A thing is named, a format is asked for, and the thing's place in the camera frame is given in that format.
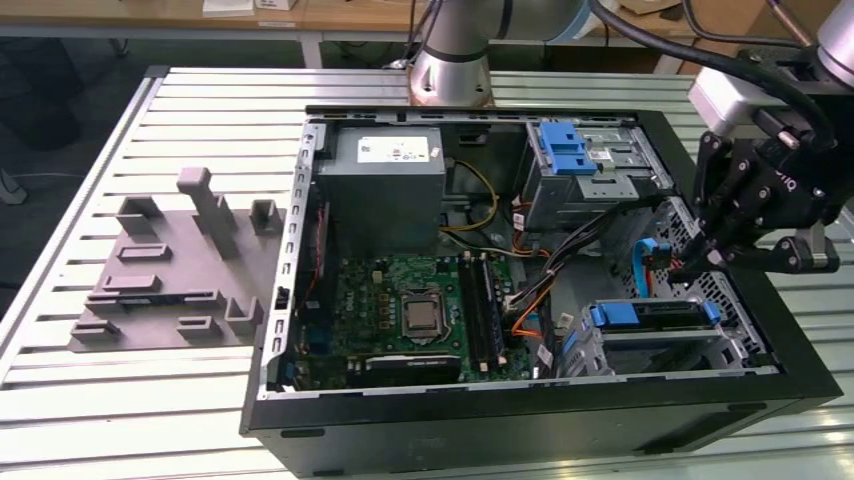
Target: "blue cable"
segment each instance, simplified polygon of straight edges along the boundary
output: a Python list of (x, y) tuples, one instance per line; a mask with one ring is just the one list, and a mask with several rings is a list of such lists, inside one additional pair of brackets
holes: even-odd
[(650, 286), (646, 283), (644, 256), (658, 247), (658, 242), (652, 238), (642, 238), (636, 242), (632, 252), (632, 270), (636, 276), (636, 289), (641, 298), (650, 298)]

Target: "blue plastic latch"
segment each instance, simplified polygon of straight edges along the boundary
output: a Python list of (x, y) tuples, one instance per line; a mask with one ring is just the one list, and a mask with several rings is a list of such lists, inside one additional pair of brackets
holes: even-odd
[(641, 323), (638, 313), (632, 303), (601, 303), (609, 325), (637, 325)]
[(721, 309), (716, 302), (705, 302), (704, 310), (706, 310), (706, 315), (709, 315), (709, 323), (717, 325), (721, 322)]
[(566, 341), (564, 342), (564, 349), (561, 350), (562, 355), (566, 355), (568, 352), (573, 349), (573, 345), (576, 345), (577, 340), (578, 340), (578, 332), (573, 332), (573, 335), (566, 337)]
[(602, 312), (601, 307), (593, 307), (590, 309), (590, 316), (593, 317), (593, 324), (597, 327), (605, 325), (605, 312)]
[(556, 175), (594, 175), (600, 167), (588, 158), (588, 143), (572, 123), (540, 124), (541, 143)]

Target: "aluminum extrusion table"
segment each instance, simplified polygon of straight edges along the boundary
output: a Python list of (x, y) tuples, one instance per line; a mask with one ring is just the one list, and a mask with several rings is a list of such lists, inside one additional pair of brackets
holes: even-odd
[[(662, 110), (692, 154), (705, 131), (692, 78), (496, 73), (500, 106)], [(0, 322), (0, 480), (289, 478), (238, 435), (251, 347), (75, 354), (66, 349), (107, 258), (125, 195), (190, 208), (175, 174), (205, 166), (233, 208), (289, 203), (304, 107), (406, 103), (400, 73), (182, 69), (147, 77)], [(410, 473), (390, 478), (633, 479), (854, 476), (854, 245), (848, 212), (829, 229), (836, 275), (775, 276), (847, 395), (779, 417), (692, 455)]]

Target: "ram slot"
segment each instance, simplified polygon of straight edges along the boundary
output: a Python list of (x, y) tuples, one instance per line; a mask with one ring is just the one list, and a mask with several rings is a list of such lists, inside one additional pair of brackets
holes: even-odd
[(460, 260), (460, 286), (464, 299), (466, 335), (472, 365), (481, 372), (504, 363), (501, 313), (493, 293), (489, 265), (481, 258)]
[(493, 274), (490, 273), (490, 262), (486, 260), (486, 254), (478, 259), (481, 270), (481, 281), (484, 285), (485, 296), (484, 309), (486, 312), (488, 330), (492, 341), (492, 353), (496, 357), (498, 365), (505, 365), (508, 359), (505, 358), (505, 337), (502, 336), (502, 311), (500, 308), (500, 302), (496, 298)]

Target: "desk leg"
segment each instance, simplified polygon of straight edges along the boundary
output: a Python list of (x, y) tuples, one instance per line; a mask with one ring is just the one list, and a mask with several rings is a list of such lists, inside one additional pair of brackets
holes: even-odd
[[(694, 45), (693, 38), (676, 38), (673, 39), (673, 41), (681, 43), (682, 45)], [(660, 75), (676, 75), (677, 73), (680, 73), (680, 68), (682, 68), (684, 63), (685, 62), (678, 58), (662, 55), (662, 57), (658, 59), (658, 63), (656, 64), (656, 70), (653, 70), (653, 73), (657, 73)]]
[(304, 47), (304, 63), (306, 68), (324, 68), (324, 57), (321, 56), (321, 42), (324, 34), (321, 32), (302, 32), (299, 43)]

